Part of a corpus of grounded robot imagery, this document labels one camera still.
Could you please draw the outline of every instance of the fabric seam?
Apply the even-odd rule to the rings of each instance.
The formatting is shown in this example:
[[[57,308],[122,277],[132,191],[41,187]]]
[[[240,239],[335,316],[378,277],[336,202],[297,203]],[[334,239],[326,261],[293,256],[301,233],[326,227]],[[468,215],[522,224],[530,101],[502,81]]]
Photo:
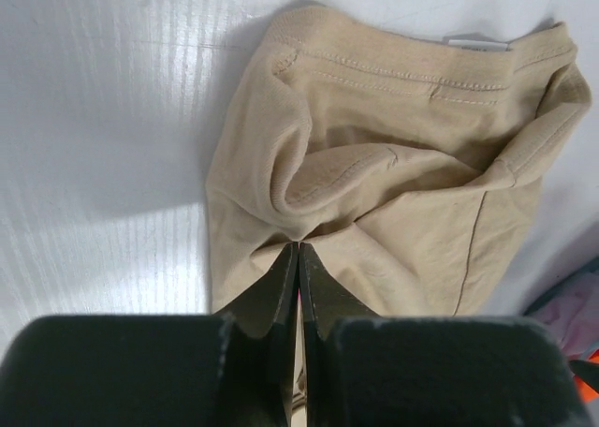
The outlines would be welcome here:
[[[485,191],[483,197],[480,199],[480,205],[478,206],[478,212],[476,213],[475,223],[472,226],[472,236],[470,237],[470,244],[468,245],[468,254],[466,256],[466,272],[464,273],[464,278],[461,281],[460,295],[458,296],[458,303],[456,304],[456,309],[453,312],[453,316],[455,316],[458,313],[458,310],[460,310],[461,300],[463,299],[464,290],[466,288],[466,281],[468,280],[468,274],[470,273],[470,259],[472,256],[473,246],[475,244],[476,227],[478,226],[478,221],[480,220],[480,214],[483,211],[483,204],[485,202],[485,198],[487,197],[487,193],[489,192]]]
[[[309,57],[313,57],[315,59],[328,60],[330,62],[334,62],[341,66],[346,66],[352,69],[361,70],[363,72],[367,72],[370,74],[381,75],[381,76],[389,76],[393,78],[398,78],[405,81],[421,81],[428,83],[437,83],[447,87],[460,88],[464,90],[471,90],[474,92],[497,92],[502,90],[508,90],[510,86],[505,85],[494,85],[494,84],[478,84],[473,82],[460,82],[460,81],[452,81],[441,76],[433,76],[426,74],[413,74],[413,73],[404,73],[401,71],[397,71],[392,68],[381,68],[378,66],[368,66],[364,65],[356,60],[349,59],[347,57],[343,57],[338,54],[333,54],[325,51],[310,51],[305,49],[305,42],[298,38],[294,38],[291,36],[280,36],[282,40],[291,40],[301,45],[302,49],[297,50],[298,53],[302,53]],[[562,55],[566,55],[575,49],[571,46],[561,46],[560,48],[556,48],[554,50],[550,50],[544,54],[537,55],[530,59],[528,63],[517,68],[514,72],[519,72],[527,66],[532,66],[543,62],[545,60],[554,59],[560,57]]]
[[[572,77],[565,76],[565,80],[568,81],[570,84],[572,84],[572,87],[569,91],[574,90],[576,92],[577,98],[580,98],[580,92],[578,91],[576,83],[572,82]],[[570,116],[568,116],[568,118],[566,118],[563,121],[563,123],[555,130],[555,132],[553,132],[549,136],[549,138],[543,142],[542,145],[540,145],[532,153],[530,153],[530,151],[528,151],[528,154],[530,154],[530,156],[526,159],[526,161],[524,163],[522,163],[515,170],[515,174],[520,176],[524,171],[526,171],[528,168],[530,168],[531,165],[533,164],[533,161],[539,156],[539,154],[543,153],[549,146],[552,146],[563,135],[563,132],[567,130],[566,127],[571,124],[572,119],[578,114],[579,114],[579,110],[573,111],[572,114],[570,114]]]
[[[564,77],[564,80],[565,80],[565,81],[567,81],[568,79],[569,79],[569,77],[568,77],[568,76],[565,76],[565,77]],[[539,118],[539,116],[538,116],[538,110],[539,110],[539,109],[537,108],[537,110],[536,110],[536,113],[535,113],[535,115],[534,115],[534,119],[535,119],[535,120]],[[523,156],[525,156],[525,155],[530,155],[530,154],[531,154],[531,150],[532,150],[532,148],[533,148],[533,145],[535,145],[535,144],[537,143],[537,140],[539,140],[539,138],[540,138],[540,137],[542,137],[542,135],[541,135],[541,134],[537,134],[537,135],[535,135],[535,136],[534,136],[534,139],[531,139],[531,140],[529,140],[529,141],[528,141],[528,144],[527,144],[527,146],[526,146],[526,147],[524,147],[524,148],[522,149],[522,151],[519,151],[517,154],[515,154],[515,155],[514,155],[514,156],[512,156],[512,157],[508,157],[508,160],[507,160],[507,161],[504,161],[504,162],[505,162],[505,164],[506,164],[506,165],[509,167],[509,169],[512,171],[512,173],[514,173],[514,175],[516,175],[516,173],[518,172],[518,169],[520,169],[520,168],[522,167],[522,165],[521,165],[521,164],[520,164],[520,165],[518,165],[518,162],[520,161],[520,159],[521,159]]]
[[[347,167],[339,176],[337,176],[335,178],[334,181],[332,181],[330,184],[326,185],[326,186],[319,186],[317,188],[315,188],[314,190],[312,190],[311,192],[303,195],[300,198],[297,199],[292,199],[289,200],[287,203],[288,204],[298,204],[300,202],[303,202],[306,199],[312,199],[315,196],[318,195],[318,193],[330,189],[331,187],[333,187],[334,185],[336,185],[339,181],[342,180],[347,180],[349,179],[349,177],[351,177],[355,172],[357,172],[358,170],[364,168],[367,165],[367,161],[369,159],[371,159],[372,157],[374,157],[375,155],[380,155],[382,151],[375,151],[371,154],[366,155],[365,157],[362,157],[361,159],[357,160],[356,162],[352,163],[349,167]]]
[[[399,96],[425,96],[425,97],[430,98],[430,99],[442,99],[444,101],[456,102],[456,103],[460,103],[460,104],[472,104],[472,105],[477,105],[477,106],[493,106],[493,105],[497,104],[498,102],[500,102],[499,100],[470,101],[470,100],[467,100],[467,99],[456,99],[456,98],[452,98],[452,97],[432,95],[431,93],[402,92],[400,90],[393,90],[392,88],[384,87],[382,85],[369,85],[369,84],[365,84],[365,83],[350,81],[348,79],[340,78],[339,76],[334,76],[332,74],[323,73],[322,71],[316,71],[316,70],[313,70],[313,69],[309,70],[309,72],[312,73],[312,74],[317,74],[319,76],[323,76],[325,78],[337,81],[339,83],[343,83],[345,85],[352,86],[352,87],[365,88],[365,89],[369,89],[369,90],[379,90],[379,91],[386,92],[386,93],[389,93],[389,94],[392,94],[392,95],[399,95]]]
[[[274,76],[279,76],[280,74],[285,73],[289,68],[291,68],[293,66],[293,64],[296,63],[296,61],[298,60],[298,57],[300,57],[300,50],[294,50],[292,54],[289,54],[284,61],[281,63],[281,65],[283,65],[283,67],[281,69],[277,69],[274,73],[272,73]]]

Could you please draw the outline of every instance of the waistband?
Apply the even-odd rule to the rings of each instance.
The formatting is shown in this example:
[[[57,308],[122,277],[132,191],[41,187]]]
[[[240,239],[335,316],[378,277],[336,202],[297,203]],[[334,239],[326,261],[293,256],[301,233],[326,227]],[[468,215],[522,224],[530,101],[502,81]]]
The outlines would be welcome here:
[[[497,93],[509,89],[518,74],[552,74],[573,62],[577,53],[564,23],[512,41],[505,52],[481,52],[385,32],[327,7],[278,15],[266,40],[337,68],[385,78],[391,91],[392,81],[398,80],[435,84],[447,91],[489,93],[475,97],[480,103],[496,101]]]

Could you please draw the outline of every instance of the beige garment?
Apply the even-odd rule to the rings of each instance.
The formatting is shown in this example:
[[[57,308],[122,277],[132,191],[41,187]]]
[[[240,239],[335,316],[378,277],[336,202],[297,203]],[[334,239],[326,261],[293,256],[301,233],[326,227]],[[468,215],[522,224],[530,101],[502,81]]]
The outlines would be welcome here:
[[[563,24],[477,52],[324,7],[276,17],[207,182],[213,308],[308,239],[381,315],[474,312],[590,106],[576,53]]]

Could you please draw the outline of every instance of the pink fabric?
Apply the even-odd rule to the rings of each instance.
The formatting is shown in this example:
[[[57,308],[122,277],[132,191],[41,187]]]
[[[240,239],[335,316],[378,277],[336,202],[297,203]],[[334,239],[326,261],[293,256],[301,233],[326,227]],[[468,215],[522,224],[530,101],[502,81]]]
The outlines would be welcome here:
[[[599,271],[576,277],[530,316],[545,324],[567,357],[591,354],[599,346]]]

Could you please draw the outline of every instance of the stitching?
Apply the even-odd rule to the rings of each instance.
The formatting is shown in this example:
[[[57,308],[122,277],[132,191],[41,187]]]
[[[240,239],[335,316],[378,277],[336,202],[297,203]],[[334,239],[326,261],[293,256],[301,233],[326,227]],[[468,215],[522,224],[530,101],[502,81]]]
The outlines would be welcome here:
[[[292,41],[299,43],[302,46],[301,52],[310,57],[317,58],[317,59],[329,60],[329,61],[337,63],[339,65],[361,69],[362,71],[366,71],[366,72],[369,72],[372,74],[390,76],[390,77],[399,78],[399,79],[403,79],[403,80],[407,80],[407,81],[424,81],[424,82],[438,83],[443,86],[467,89],[467,90],[472,90],[475,92],[495,92],[495,91],[501,91],[501,90],[508,90],[510,88],[510,85],[504,86],[504,85],[459,82],[459,81],[452,81],[449,79],[445,79],[445,78],[442,78],[439,76],[404,73],[404,72],[396,71],[394,69],[386,69],[386,68],[381,68],[378,66],[367,66],[367,65],[363,65],[360,62],[357,62],[355,60],[351,60],[346,57],[342,57],[338,54],[332,54],[330,52],[325,52],[325,51],[306,50],[305,43],[303,41],[301,41],[299,38],[295,38],[295,37],[291,37],[291,36],[282,36],[282,39],[292,40]],[[572,52],[573,50],[574,50],[574,48],[572,48],[571,46],[561,46],[560,48],[556,48],[554,50],[545,52],[543,54],[536,55],[535,57],[532,57],[531,59],[529,59],[529,62],[525,63],[524,65],[522,65],[522,66],[518,67],[516,70],[514,70],[514,73],[521,71],[522,69],[526,68],[527,66],[532,66],[532,65],[538,64],[539,62],[543,62],[545,60],[554,59],[554,58],[560,57],[562,55],[566,55],[566,54]]]
[[[281,73],[285,73],[293,64],[296,63],[298,57],[300,56],[300,51],[295,50],[293,55],[288,55],[284,61],[280,64],[282,65],[281,69],[277,69],[274,73],[274,76],[279,76]]]
[[[572,87],[570,89],[568,89],[568,91],[574,90],[576,92],[577,99],[581,99],[581,94],[577,88],[577,83],[572,82],[573,77],[566,75],[565,80],[568,81],[572,85]],[[567,127],[569,127],[571,125],[572,119],[576,115],[579,115],[579,112],[580,112],[580,110],[573,111],[572,114],[570,114],[570,116],[568,116],[568,118],[555,130],[555,132],[553,132],[541,146],[539,146],[533,153],[531,153],[531,155],[528,157],[528,159],[526,159],[526,161],[522,165],[520,165],[518,167],[518,169],[516,169],[516,174],[518,176],[523,174],[524,171],[526,171],[528,168],[530,168],[533,165],[533,160],[539,154],[543,153],[549,146],[552,146],[555,142],[557,142],[557,140],[563,135],[563,133],[567,131]]]
[[[305,46],[305,43],[299,40],[298,38],[283,36],[283,38],[293,40],[299,43],[302,47]],[[325,51],[309,51],[306,49],[301,50],[301,52],[305,55],[316,59],[325,59],[331,62],[335,62],[337,64],[347,66],[347,67],[356,67],[363,71],[370,72],[372,74],[380,74],[384,76],[391,76],[394,78],[404,79],[408,81],[424,81],[431,83],[439,83],[441,85],[457,87],[457,88],[465,88],[473,91],[497,91],[497,90],[506,90],[509,87],[505,87],[503,85],[482,85],[478,83],[469,83],[469,82],[458,82],[451,81],[449,79],[441,78],[438,76],[430,76],[426,74],[414,74],[414,73],[404,73],[400,71],[396,71],[394,69],[385,69],[380,68],[378,66],[367,66],[363,65],[360,62],[355,60],[348,59],[346,57],[342,57],[341,55],[331,54],[330,52]]]
[[[347,79],[343,79],[343,78],[340,78],[338,76],[333,76],[332,74],[329,74],[329,73],[323,73],[321,71],[310,70],[310,72],[313,73],[313,74],[318,74],[320,76],[324,76],[325,78],[329,78],[329,79],[332,79],[332,80],[340,82],[340,83],[344,83],[346,85],[350,85],[352,87],[365,88],[365,89],[370,89],[370,90],[380,90],[382,92],[390,93],[392,95],[400,95],[400,96],[425,96],[425,97],[428,97],[430,99],[443,99],[444,101],[458,102],[458,103],[461,103],[461,104],[473,104],[473,105],[478,105],[478,106],[493,106],[493,105],[495,105],[495,104],[497,104],[499,102],[497,100],[492,100],[492,101],[468,101],[468,100],[465,100],[465,99],[454,99],[454,98],[451,98],[451,97],[431,95],[431,94],[428,94],[428,93],[402,92],[402,91],[393,90],[392,88],[384,87],[384,86],[381,86],[381,85],[367,85],[367,84],[364,84],[364,83],[349,81]]]
[[[506,162],[502,158],[498,158],[497,160],[495,160],[495,162],[504,164],[505,169],[507,169],[512,176],[512,184],[508,188],[514,188],[516,186],[516,175],[515,175],[514,171],[512,170],[512,167],[510,167],[510,163]]]
[[[568,83],[568,80],[569,80],[569,77],[568,77],[568,75],[567,75],[566,73],[563,73],[563,82],[562,82],[562,84],[566,84],[566,85],[567,85],[567,83]],[[550,83],[548,84],[548,86],[547,86],[547,88],[546,88],[546,92],[545,92],[545,94],[543,95],[543,97],[541,98],[541,102],[539,103],[539,107],[537,107],[537,109],[536,109],[536,113],[535,113],[535,115],[534,115],[534,119],[535,119],[535,120],[536,120],[537,118],[539,118],[539,115],[538,115],[538,113],[539,113],[539,109],[540,109],[540,107],[541,107],[541,106],[542,106],[542,105],[545,103],[544,101],[545,101],[545,99],[548,97],[548,92],[550,91],[550,89],[551,89],[551,86],[552,86],[552,85],[553,85],[553,83],[552,83],[552,82],[550,82]],[[513,165],[513,166],[515,166],[515,167],[516,167],[515,169],[512,169],[512,172],[513,172],[513,173],[517,173],[517,172],[518,172],[518,168],[522,166],[522,164],[520,164],[520,165],[519,165],[519,161],[520,161],[520,159],[521,159],[523,156],[525,156],[525,155],[530,155],[530,153],[531,153],[531,150],[533,149],[533,147],[535,146],[535,144],[536,144],[537,142],[539,142],[539,141],[543,142],[543,139],[542,139],[542,137],[543,137],[543,132],[537,132],[537,133],[534,135],[534,138],[533,138],[532,140],[530,140],[530,141],[529,141],[529,143],[528,143],[528,144],[527,144],[525,147],[522,147],[522,149],[521,149],[521,150],[520,150],[520,151],[519,151],[517,154],[515,154],[514,156],[512,156],[512,157],[509,157],[509,163],[510,163],[510,165]]]
[[[369,158],[371,158],[371,157],[373,157],[373,156],[375,156],[375,155],[380,155],[380,154],[381,154],[381,151],[375,151],[375,152],[373,152],[373,153],[371,153],[371,154],[368,154],[368,155],[366,155],[365,157],[362,157],[361,159],[359,159],[359,160],[355,161],[355,162],[354,162],[354,163],[352,163],[352,164],[351,164],[349,167],[347,167],[347,168],[346,168],[346,169],[345,169],[345,170],[344,170],[344,171],[343,171],[343,172],[342,172],[342,173],[341,173],[341,174],[340,174],[340,175],[339,175],[339,176],[338,176],[338,177],[337,177],[337,178],[336,178],[336,179],[335,179],[333,182],[331,182],[331,183],[330,183],[330,184],[328,184],[327,186],[319,186],[319,187],[315,188],[314,190],[310,191],[309,193],[306,193],[305,195],[303,195],[303,196],[302,196],[302,197],[300,197],[300,198],[297,198],[297,199],[291,199],[291,200],[289,201],[289,204],[297,204],[297,203],[299,203],[299,202],[302,202],[303,200],[306,200],[306,199],[311,199],[311,198],[313,198],[314,196],[317,196],[317,195],[318,195],[318,193],[320,193],[320,192],[322,192],[322,191],[324,191],[324,190],[327,190],[327,189],[329,189],[329,188],[333,187],[333,186],[334,186],[335,184],[337,184],[337,183],[338,183],[338,182],[339,182],[341,179],[343,179],[343,178],[347,178],[347,177],[348,177],[348,174],[349,174],[349,173],[350,173],[350,172],[351,172],[353,169],[356,169],[356,170],[358,170],[358,169],[360,169],[360,168],[362,168],[362,167],[366,166],[366,163],[365,163],[365,162],[366,162],[366,161],[367,161]]]
[[[536,65],[540,62],[544,62],[546,60],[549,59],[555,59],[557,57],[561,57],[563,55],[566,55],[570,52],[572,52],[574,50],[574,48],[571,48],[569,46],[561,46],[560,48],[557,48],[555,50],[551,50],[549,52],[546,52],[545,54],[541,54],[541,55],[537,55],[535,57],[532,57],[531,59],[529,59],[529,62],[525,63],[524,65],[516,68],[514,70],[514,73],[518,73],[519,71],[521,71],[523,68],[526,68],[527,66],[532,66],[532,65]]]
[[[480,199],[480,205],[478,206],[478,213],[476,213],[475,223],[472,226],[472,236],[470,237],[470,244],[468,245],[468,256],[466,257],[466,272],[464,273],[464,278],[461,281],[460,287],[460,295],[458,297],[458,303],[456,304],[456,309],[453,312],[453,316],[458,313],[460,310],[461,300],[464,296],[464,289],[466,287],[466,280],[468,280],[468,274],[470,273],[470,257],[472,255],[473,244],[475,243],[475,234],[476,234],[476,226],[478,225],[478,220],[480,219],[480,214],[483,211],[483,203],[485,202],[485,198],[487,197],[487,191],[483,194],[483,197]]]

